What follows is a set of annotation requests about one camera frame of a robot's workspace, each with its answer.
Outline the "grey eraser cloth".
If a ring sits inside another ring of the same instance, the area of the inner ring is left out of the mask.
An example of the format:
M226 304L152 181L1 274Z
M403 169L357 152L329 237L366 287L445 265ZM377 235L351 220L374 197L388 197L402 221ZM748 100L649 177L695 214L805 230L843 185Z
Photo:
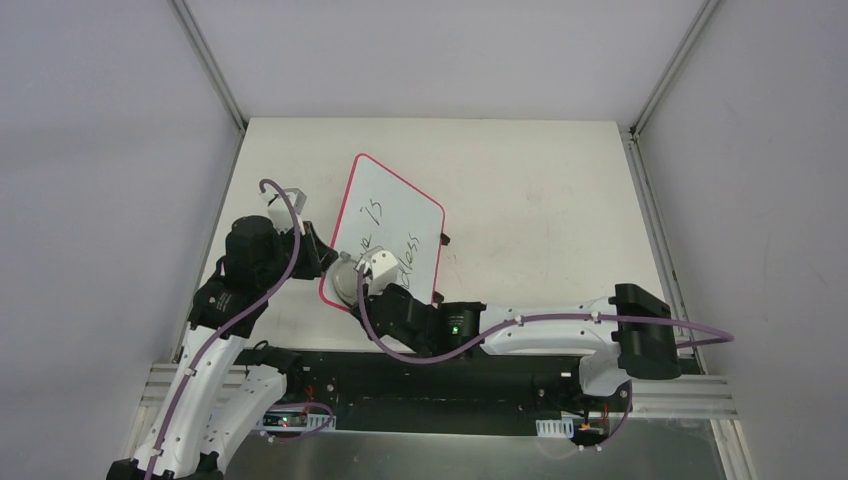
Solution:
M353 307L358 302L358 262L339 258L330 271L330 282L339 302Z

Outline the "pink-framed whiteboard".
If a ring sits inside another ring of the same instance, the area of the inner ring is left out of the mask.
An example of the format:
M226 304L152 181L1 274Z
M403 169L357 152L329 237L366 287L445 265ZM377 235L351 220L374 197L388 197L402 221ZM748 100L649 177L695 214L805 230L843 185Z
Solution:
M330 247L357 260L382 247L399 261L397 283L429 303L436 290L445 211L418 187L366 153L358 154Z

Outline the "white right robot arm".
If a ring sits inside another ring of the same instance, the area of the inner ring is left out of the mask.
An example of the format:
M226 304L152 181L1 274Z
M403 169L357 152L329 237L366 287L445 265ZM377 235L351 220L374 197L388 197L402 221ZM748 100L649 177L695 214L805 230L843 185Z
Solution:
M425 304L389 284L378 294L362 287L351 313L379 347L389 336L410 349L399 358L412 364L578 353L567 393L583 410L629 380L673 380L681 374L669 306L630 283L616 285L610 297L557 308Z

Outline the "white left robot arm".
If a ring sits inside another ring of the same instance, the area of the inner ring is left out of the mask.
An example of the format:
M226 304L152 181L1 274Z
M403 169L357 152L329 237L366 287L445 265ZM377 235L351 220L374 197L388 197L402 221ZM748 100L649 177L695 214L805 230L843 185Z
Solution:
M307 408L303 357L245 348L269 299L290 278L320 277L337 255L308 221L281 231L263 216L233 222L225 254L195 293L178 372L149 433L110 479L221 479L279 402Z

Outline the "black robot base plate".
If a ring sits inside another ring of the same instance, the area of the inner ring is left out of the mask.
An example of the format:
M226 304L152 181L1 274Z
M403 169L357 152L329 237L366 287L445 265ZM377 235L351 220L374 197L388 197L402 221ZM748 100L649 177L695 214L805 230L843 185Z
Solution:
M591 397L574 356L493 356L412 365L384 353L243 350L236 366L287 367L279 405L334 418L337 431L531 437L540 421L624 412L632 387Z

